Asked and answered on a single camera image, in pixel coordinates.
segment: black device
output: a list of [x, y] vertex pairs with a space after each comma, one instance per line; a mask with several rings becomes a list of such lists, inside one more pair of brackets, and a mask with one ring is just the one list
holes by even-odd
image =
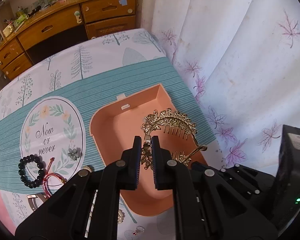
[[[276, 177], [236, 164], [216, 170], [194, 162], [189, 170], [171, 160], [152, 137], [154, 184], [173, 190], [177, 240], [275, 240], [300, 228], [300, 129], [283, 126]], [[135, 190], [141, 138], [104, 170], [81, 170], [17, 228], [18, 240], [85, 239], [95, 191], [98, 190], [88, 239], [117, 239], [121, 189]]]

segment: circular label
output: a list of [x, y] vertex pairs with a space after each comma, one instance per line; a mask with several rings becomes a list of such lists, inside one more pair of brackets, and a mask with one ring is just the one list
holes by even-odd
[[[82, 117], [68, 99], [48, 97], [38, 102], [28, 113], [20, 135], [21, 158], [30, 154], [39, 156], [45, 169], [54, 161], [49, 172], [69, 180], [82, 166], [86, 150], [86, 134]], [[35, 162], [26, 165], [33, 179], [38, 176]], [[61, 182], [50, 177], [50, 188], [61, 187]]]

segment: blue sticky note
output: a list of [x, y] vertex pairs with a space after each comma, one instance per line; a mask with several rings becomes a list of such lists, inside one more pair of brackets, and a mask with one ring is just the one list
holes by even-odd
[[122, 6], [128, 5], [127, 0], [119, 0], [119, 3], [120, 3]]

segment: wooden desk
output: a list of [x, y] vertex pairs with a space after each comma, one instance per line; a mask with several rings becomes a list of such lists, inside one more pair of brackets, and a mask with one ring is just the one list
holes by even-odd
[[133, 29], [136, 10], [137, 0], [59, 0], [0, 44], [0, 69], [10, 79], [15, 78], [36, 63], [29, 53], [35, 45], [79, 25], [85, 28], [88, 39]]

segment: drawer handle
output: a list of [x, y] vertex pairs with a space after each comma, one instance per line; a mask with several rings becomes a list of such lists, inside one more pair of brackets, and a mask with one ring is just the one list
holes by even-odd
[[53, 26], [52, 26], [52, 25], [49, 25], [49, 26], [45, 27], [41, 32], [42, 32], [42, 33], [45, 33], [45, 32], [47, 32], [48, 30], [51, 30], [52, 28], [53, 28]]
[[17, 71], [20, 68], [20, 66], [16, 66], [13, 71]]
[[113, 10], [116, 9], [117, 7], [114, 5], [109, 5], [107, 7], [102, 8], [103, 11], [108, 11], [108, 10]]
[[6, 55], [4, 55], [4, 59], [6, 59], [7, 58], [7, 56], [9, 56], [10, 55], [10, 52], [8, 52]]
[[79, 11], [75, 11], [74, 12], [74, 16], [77, 18], [77, 23], [82, 23], [82, 20], [80, 19], [80, 12]]

